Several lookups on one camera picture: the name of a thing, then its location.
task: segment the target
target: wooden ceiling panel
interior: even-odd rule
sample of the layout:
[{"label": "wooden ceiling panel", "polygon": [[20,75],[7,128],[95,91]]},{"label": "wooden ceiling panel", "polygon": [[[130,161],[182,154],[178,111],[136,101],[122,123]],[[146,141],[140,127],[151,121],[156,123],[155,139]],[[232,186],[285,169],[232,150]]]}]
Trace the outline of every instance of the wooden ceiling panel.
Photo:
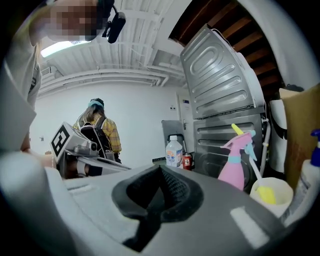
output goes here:
[{"label": "wooden ceiling panel", "polygon": [[267,55],[270,54],[270,51],[268,48],[262,48],[259,50],[256,50],[255,52],[249,54],[248,56],[245,57],[246,61],[248,62],[248,64],[255,62],[259,59],[261,59],[262,57],[265,57]]},{"label": "wooden ceiling panel", "polygon": [[236,23],[234,23],[232,26],[227,28],[224,32],[222,32],[222,35],[228,39],[228,37],[232,36],[234,33],[236,33],[238,30],[242,29],[245,25],[252,22],[252,20],[248,17],[243,17],[239,19]]},{"label": "wooden ceiling panel", "polygon": [[282,87],[282,79],[270,45],[250,14],[233,0],[192,0],[170,38],[187,45],[207,24],[217,29],[254,70],[265,96]]},{"label": "wooden ceiling panel", "polygon": [[233,45],[233,49],[236,52],[240,52],[242,49],[246,48],[247,46],[251,45],[252,43],[258,41],[261,39],[263,35],[259,32],[253,32],[252,34],[248,35],[244,39],[242,39],[240,42]]},{"label": "wooden ceiling panel", "polygon": [[228,3],[225,7],[223,7],[212,19],[207,23],[209,27],[214,28],[215,25],[225,17],[230,11],[234,10],[238,5],[235,2]]}]

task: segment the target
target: light blue headband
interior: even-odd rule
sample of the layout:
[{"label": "light blue headband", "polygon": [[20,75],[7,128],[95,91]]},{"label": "light blue headband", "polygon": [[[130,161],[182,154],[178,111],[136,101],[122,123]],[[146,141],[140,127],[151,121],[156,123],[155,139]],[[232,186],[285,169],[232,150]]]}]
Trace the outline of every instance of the light blue headband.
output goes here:
[{"label": "light blue headband", "polygon": [[88,104],[88,107],[91,107],[93,104],[97,104],[98,106],[104,108],[104,105],[102,105],[99,101],[96,101],[96,100],[91,100]]}]

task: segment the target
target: long hair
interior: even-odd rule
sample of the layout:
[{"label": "long hair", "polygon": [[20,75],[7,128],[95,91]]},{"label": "long hair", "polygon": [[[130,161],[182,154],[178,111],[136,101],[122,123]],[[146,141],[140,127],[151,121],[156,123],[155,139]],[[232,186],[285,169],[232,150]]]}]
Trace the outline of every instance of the long hair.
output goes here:
[{"label": "long hair", "polygon": [[[104,105],[104,101],[100,98],[94,98],[92,101],[100,102],[102,105]],[[102,106],[98,104],[93,104],[92,106],[88,106],[86,111],[83,114],[83,120],[85,122],[92,122],[95,119],[95,114],[98,113],[102,117],[106,117],[105,110]]]}]

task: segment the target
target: plastic bottle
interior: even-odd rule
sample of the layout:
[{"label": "plastic bottle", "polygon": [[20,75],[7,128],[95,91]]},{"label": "plastic bottle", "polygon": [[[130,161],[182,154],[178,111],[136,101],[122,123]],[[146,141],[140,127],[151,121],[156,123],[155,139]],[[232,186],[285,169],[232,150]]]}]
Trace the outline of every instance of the plastic bottle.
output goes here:
[{"label": "plastic bottle", "polygon": [[177,139],[176,135],[170,136],[170,143],[165,148],[166,165],[182,169],[182,146]]},{"label": "plastic bottle", "polygon": [[256,155],[252,147],[252,137],[256,135],[254,130],[238,135],[229,140],[227,144],[221,146],[230,150],[228,161],[223,167],[218,180],[227,182],[240,190],[244,190],[245,175],[241,165],[240,150],[245,149],[245,152],[257,161]]},{"label": "plastic bottle", "polygon": [[308,213],[320,190],[320,129],[314,130],[311,136],[317,136],[318,143],[311,160],[303,162],[292,203],[281,217],[286,227]]}]

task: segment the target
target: white label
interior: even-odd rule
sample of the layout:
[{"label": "white label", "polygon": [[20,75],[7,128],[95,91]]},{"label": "white label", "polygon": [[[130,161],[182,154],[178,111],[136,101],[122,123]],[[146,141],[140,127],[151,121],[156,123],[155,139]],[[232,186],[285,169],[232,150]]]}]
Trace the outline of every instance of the white label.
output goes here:
[{"label": "white label", "polygon": [[182,149],[166,151],[166,165],[179,167],[182,163]]},{"label": "white label", "polygon": [[300,174],[298,184],[296,185],[294,198],[289,206],[289,208],[281,216],[281,220],[285,221],[289,216],[293,215],[298,207],[303,202],[308,189],[310,188],[310,183],[307,181],[307,177],[303,172]]}]

